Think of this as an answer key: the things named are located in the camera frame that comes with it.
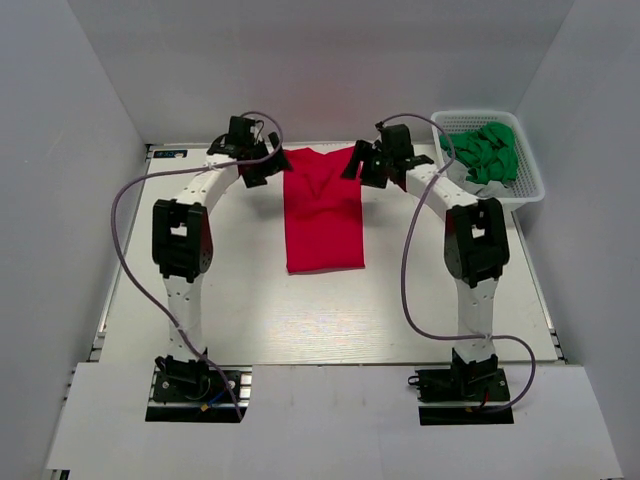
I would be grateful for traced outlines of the red t shirt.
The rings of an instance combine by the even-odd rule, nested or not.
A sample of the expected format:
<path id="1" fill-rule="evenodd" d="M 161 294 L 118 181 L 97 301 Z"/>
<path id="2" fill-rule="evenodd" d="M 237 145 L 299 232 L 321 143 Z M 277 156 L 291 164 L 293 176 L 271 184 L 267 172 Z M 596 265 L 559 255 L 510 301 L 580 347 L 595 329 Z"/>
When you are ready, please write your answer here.
<path id="1" fill-rule="evenodd" d="M 288 150 L 283 175 L 286 269 L 309 274 L 365 266 L 361 185 L 341 177 L 351 147 Z"/>

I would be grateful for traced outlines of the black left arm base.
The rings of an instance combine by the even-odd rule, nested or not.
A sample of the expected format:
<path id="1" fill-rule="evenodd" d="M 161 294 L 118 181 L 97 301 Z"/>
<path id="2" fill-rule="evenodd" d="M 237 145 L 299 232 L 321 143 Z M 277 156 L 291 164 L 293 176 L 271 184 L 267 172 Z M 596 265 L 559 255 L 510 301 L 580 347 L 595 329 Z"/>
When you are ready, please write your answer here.
<path id="1" fill-rule="evenodd" d="M 155 359 L 145 420 L 149 423 L 238 423 L 249 406 L 252 370 L 217 372 L 200 360 Z"/>

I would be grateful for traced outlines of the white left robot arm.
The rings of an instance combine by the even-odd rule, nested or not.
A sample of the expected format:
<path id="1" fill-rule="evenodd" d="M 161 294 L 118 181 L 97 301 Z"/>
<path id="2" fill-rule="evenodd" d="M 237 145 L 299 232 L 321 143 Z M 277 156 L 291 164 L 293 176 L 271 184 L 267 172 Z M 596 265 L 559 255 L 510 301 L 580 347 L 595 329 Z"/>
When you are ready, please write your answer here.
<path id="1" fill-rule="evenodd" d="M 276 126 L 262 134 L 267 121 L 275 120 L 258 111 L 232 116 L 228 131 L 212 142 L 205 164 L 193 170 L 188 184 L 153 206 L 151 250 L 167 294 L 169 354 L 181 361 L 207 355 L 201 292 L 214 259 L 209 222 L 213 208 L 238 180 L 248 188 L 264 186 L 268 177 L 292 169 L 283 150 L 282 129 Z"/>

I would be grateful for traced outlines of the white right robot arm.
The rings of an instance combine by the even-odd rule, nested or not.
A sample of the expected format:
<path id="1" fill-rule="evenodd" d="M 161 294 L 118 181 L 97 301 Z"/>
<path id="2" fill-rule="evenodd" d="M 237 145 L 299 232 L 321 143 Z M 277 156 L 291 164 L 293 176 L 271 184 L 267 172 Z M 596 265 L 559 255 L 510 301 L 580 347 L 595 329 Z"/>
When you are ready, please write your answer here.
<path id="1" fill-rule="evenodd" d="M 409 128 L 404 124 L 376 124 L 379 138 L 356 142 L 342 172 L 348 180 L 383 189 L 388 182 L 418 199 L 403 246 L 400 274 L 401 305 L 405 319 L 418 335 L 453 344 L 452 359 L 465 365 L 451 374 L 453 390 L 472 399 L 488 385 L 479 365 L 495 363 L 493 320 L 498 281 L 510 260 L 502 204 L 481 199 L 447 178 L 446 166 L 437 167 L 428 156 L 415 152 Z M 407 298 L 408 256 L 423 207 L 444 222 L 444 263 L 457 291 L 455 335 L 431 334 L 411 317 Z"/>

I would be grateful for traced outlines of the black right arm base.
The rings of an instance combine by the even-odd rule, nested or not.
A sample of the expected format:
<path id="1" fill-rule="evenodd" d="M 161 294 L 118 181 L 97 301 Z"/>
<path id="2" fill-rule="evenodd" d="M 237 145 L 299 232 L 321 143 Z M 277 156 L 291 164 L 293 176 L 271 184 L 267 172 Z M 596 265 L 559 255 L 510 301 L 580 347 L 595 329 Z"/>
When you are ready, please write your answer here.
<path id="1" fill-rule="evenodd" d="M 505 371 L 493 354 L 465 363 L 452 354 L 447 368 L 416 370 L 407 384 L 417 391 L 422 426 L 512 425 L 513 410 Z"/>

